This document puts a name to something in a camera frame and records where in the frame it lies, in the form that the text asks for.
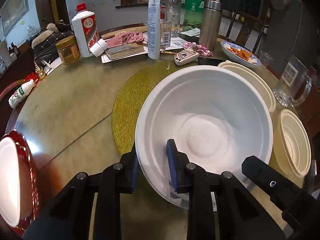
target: book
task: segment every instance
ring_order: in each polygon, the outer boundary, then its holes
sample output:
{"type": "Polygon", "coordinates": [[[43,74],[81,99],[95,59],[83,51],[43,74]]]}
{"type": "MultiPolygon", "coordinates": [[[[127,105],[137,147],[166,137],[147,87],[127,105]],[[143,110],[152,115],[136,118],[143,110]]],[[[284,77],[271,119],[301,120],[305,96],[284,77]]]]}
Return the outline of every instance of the book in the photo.
{"type": "Polygon", "coordinates": [[[125,44],[119,47],[113,47],[106,50],[106,54],[110,59],[118,59],[132,54],[144,51],[142,45],[136,43],[125,44]]]}

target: pink cloth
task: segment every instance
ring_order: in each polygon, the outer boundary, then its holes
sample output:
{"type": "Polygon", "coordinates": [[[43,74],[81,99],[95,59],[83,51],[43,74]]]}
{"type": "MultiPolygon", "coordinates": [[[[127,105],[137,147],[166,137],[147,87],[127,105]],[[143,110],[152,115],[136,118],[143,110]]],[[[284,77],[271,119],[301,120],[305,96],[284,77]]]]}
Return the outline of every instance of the pink cloth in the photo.
{"type": "Polygon", "coordinates": [[[144,37],[142,32],[126,32],[114,36],[113,38],[107,40],[106,43],[109,45],[109,48],[113,48],[143,40],[144,37]]]}

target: white bottle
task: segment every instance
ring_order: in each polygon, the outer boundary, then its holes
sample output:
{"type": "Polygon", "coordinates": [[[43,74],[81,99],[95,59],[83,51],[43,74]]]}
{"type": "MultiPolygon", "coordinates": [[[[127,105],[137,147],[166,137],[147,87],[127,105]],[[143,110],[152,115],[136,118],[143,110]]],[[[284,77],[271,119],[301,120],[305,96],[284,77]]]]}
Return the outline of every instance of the white bottle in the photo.
{"type": "Polygon", "coordinates": [[[30,81],[24,83],[19,87],[14,94],[9,98],[9,105],[12,109],[16,109],[18,104],[27,96],[30,94],[32,88],[36,84],[34,83],[33,79],[30,81]]]}
{"type": "Polygon", "coordinates": [[[160,0],[149,0],[148,56],[152,59],[160,57],[160,0]]]}
{"type": "Polygon", "coordinates": [[[99,40],[94,12],[86,10],[85,3],[77,5],[78,14],[71,20],[82,57],[91,57],[90,48],[99,40]]]}

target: blue and white plate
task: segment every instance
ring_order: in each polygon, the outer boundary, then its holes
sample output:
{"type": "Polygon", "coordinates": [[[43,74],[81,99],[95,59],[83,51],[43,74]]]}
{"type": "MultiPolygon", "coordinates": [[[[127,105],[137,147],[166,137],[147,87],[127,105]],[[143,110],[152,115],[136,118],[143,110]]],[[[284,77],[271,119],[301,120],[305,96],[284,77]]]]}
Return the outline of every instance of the blue and white plate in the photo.
{"type": "Polygon", "coordinates": [[[242,58],[240,58],[239,56],[237,56],[236,54],[233,54],[231,51],[227,50],[226,48],[233,48],[233,49],[244,49],[245,51],[249,52],[247,49],[237,45],[237,44],[234,44],[234,43],[231,43],[231,42],[228,42],[228,41],[221,41],[220,42],[221,46],[222,46],[222,50],[223,52],[232,60],[232,61],[235,61],[243,66],[246,66],[248,68],[257,68],[257,67],[260,67],[262,66],[260,60],[254,55],[254,54],[251,54],[250,55],[250,61],[247,61],[247,60],[244,60],[242,58]]]}

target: honey jar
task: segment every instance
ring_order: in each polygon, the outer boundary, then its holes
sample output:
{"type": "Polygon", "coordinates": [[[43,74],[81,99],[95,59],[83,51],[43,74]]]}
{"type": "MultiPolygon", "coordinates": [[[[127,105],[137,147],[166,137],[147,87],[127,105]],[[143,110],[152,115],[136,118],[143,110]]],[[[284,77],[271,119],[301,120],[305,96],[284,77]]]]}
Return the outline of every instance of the honey jar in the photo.
{"type": "Polygon", "coordinates": [[[57,42],[56,48],[62,63],[65,65],[74,63],[80,58],[78,44],[74,35],[57,42]]]}

